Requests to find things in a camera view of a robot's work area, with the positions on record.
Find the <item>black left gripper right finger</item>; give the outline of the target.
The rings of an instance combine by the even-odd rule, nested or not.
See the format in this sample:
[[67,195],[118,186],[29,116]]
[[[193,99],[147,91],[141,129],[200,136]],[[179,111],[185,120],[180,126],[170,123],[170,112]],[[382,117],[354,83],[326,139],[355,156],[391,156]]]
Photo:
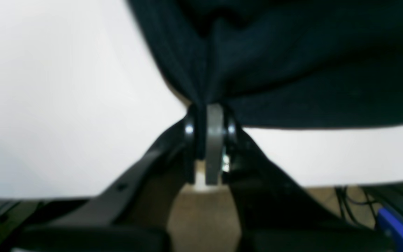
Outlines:
[[206,185],[227,185],[239,252],[393,252],[380,231],[351,224],[315,201],[264,155],[220,104],[206,109]]

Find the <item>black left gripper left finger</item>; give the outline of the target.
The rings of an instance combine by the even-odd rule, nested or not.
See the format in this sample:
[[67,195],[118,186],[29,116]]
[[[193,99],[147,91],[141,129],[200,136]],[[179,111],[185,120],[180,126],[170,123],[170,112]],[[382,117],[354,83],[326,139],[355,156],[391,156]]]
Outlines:
[[166,225],[184,184],[196,180],[195,105],[99,196],[48,222],[27,225],[13,252],[170,252]]

